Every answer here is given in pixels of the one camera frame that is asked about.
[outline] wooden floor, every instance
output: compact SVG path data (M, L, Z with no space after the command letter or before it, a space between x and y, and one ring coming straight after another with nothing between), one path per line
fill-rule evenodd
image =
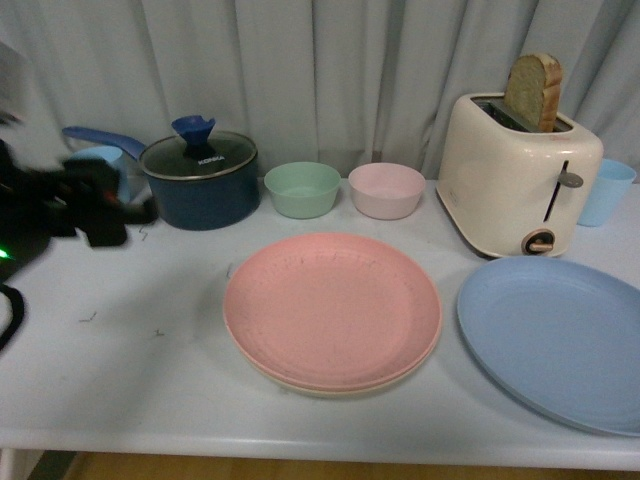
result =
M640 480L640 472L79 453L64 480Z

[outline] pink plate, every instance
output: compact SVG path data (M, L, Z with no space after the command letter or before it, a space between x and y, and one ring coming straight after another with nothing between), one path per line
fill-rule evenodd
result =
M399 250L314 233L244 262L227 287L224 318L262 373L333 395L385 386L420 365L440 335L442 307L431 278Z

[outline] cup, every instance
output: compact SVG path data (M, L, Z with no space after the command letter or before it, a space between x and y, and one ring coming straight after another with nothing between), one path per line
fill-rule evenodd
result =
M117 170L120 175L118 183L118 200L129 203L131 192L127 178L127 163L124 152L118 147L92 147L78 150L69 157L69 160L105 160L111 168Z
M603 159L578 224L585 227L603 225L635 178L636 171L630 166L617 160Z

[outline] bread slice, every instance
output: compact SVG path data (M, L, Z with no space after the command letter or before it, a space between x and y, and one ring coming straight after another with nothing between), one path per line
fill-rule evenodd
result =
M509 73L504 103L542 132L553 132L560 101L562 67L546 53L518 58Z

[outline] plate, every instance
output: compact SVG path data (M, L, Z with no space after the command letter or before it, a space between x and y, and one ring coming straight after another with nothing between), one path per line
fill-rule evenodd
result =
M442 324L436 286L391 246L314 233L246 260L224 298L227 328L262 373L304 392L381 388L418 367Z
M465 281L458 318L516 398L574 427L640 436L640 290L569 261L504 258Z

